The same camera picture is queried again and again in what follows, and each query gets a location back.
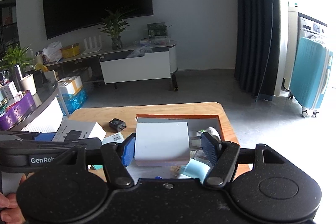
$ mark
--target desk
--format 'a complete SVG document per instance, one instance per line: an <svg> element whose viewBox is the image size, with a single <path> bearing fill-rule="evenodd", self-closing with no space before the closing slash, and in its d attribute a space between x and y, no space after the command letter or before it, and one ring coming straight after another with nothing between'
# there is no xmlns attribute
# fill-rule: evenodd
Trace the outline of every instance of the desk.
<svg viewBox="0 0 336 224"><path fill-rule="evenodd" d="M176 114L176 115L218 115L221 127L223 129L224 139L239 143L233 131L233 128L219 103L190 103L190 104L172 104L172 105L152 105L152 106L123 106L123 107L101 107L101 108L81 108L75 110L70 116L70 120L98 122L105 130L106 137L115 134L109 127L109 121L118 118L126 122L127 128L123 130L122 135L127 138L131 133L135 132L137 122L135 116L137 114ZM239 165L237 174L241 175L249 171L246 164ZM103 180L105 180L104 171L90 170Z"/></svg>

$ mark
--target dark curtain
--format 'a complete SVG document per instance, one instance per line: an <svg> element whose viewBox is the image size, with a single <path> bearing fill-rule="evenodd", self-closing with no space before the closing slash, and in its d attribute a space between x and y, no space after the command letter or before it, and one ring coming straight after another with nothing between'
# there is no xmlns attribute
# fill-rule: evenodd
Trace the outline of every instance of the dark curtain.
<svg viewBox="0 0 336 224"><path fill-rule="evenodd" d="M242 90L273 98L279 47L279 0L238 0L235 77Z"/></svg>

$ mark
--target barcode label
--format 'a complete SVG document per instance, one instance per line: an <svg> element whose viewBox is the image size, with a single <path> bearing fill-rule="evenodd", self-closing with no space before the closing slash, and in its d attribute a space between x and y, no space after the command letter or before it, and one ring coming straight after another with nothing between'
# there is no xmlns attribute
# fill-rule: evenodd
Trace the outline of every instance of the barcode label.
<svg viewBox="0 0 336 224"><path fill-rule="evenodd" d="M115 142L118 142L118 140L121 140L120 136L113 135L112 137L113 137L113 139L114 139Z"/></svg>
<svg viewBox="0 0 336 224"><path fill-rule="evenodd" d="M125 141L125 139L123 135L119 132L117 134L104 138L102 144L112 143L112 142L122 143L123 141Z"/></svg>

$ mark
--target purple container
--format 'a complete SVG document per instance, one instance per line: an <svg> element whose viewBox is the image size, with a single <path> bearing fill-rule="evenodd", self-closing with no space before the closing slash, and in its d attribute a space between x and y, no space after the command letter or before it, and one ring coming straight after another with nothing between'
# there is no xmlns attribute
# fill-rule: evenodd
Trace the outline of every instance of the purple container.
<svg viewBox="0 0 336 224"><path fill-rule="evenodd" d="M34 99L28 92L15 106L0 117L0 129L4 131L11 129L33 105L35 105Z"/></svg>

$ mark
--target white bag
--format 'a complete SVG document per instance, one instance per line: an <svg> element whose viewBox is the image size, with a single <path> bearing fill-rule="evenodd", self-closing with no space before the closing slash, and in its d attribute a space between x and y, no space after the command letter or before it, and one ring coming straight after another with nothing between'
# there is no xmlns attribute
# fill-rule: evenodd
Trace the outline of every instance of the white bag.
<svg viewBox="0 0 336 224"><path fill-rule="evenodd" d="M139 56L145 56L146 53L153 52L153 50L150 47L142 46L140 48L135 49L133 52L131 52L127 58L133 58L133 57L139 57Z"/></svg>
<svg viewBox="0 0 336 224"><path fill-rule="evenodd" d="M51 43L47 48L43 49L43 55L45 55L45 58L48 63L51 62L58 62L62 59L62 44L61 42L53 42Z"/></svg>

